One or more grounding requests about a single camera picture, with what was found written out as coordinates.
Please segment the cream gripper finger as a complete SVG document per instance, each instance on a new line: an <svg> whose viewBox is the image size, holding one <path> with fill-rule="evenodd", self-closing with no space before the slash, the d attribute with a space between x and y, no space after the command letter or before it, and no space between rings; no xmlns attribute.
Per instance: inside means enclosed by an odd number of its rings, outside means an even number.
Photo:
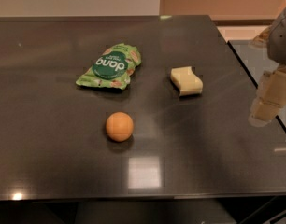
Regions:
<svg viewBox="0 0 286 224"><path fill-rule="evenodd" d="M266 27L261 33L251 40L250 45L255 48L265 48L270 35L270 30L270 26Z"/></svg>
<svg viewBox="0 0 286 224"><path fill-rule="evenodd" d="M273 72L264 71L260 77L256 98L250 108L249 123L264 127L286 106L286 65L280 64Z"/></svg>

